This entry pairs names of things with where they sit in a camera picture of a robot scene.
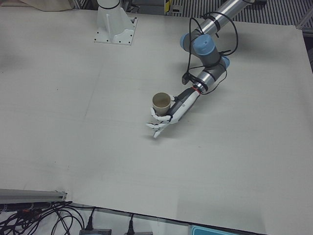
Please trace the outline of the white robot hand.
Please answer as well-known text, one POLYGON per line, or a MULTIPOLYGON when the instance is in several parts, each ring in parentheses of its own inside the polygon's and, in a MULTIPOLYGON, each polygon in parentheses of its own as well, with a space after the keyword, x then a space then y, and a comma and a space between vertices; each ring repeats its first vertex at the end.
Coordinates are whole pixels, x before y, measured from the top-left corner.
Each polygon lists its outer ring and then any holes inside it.
POLYGON ((194 87, 184 90, 178 96, 157 93, 153 97, 151 116, 159 123, 146 123, 146 126, 154 130, 153 137, 157 138, 167 126, 179 122, 199 96, 200 92, 194 87))

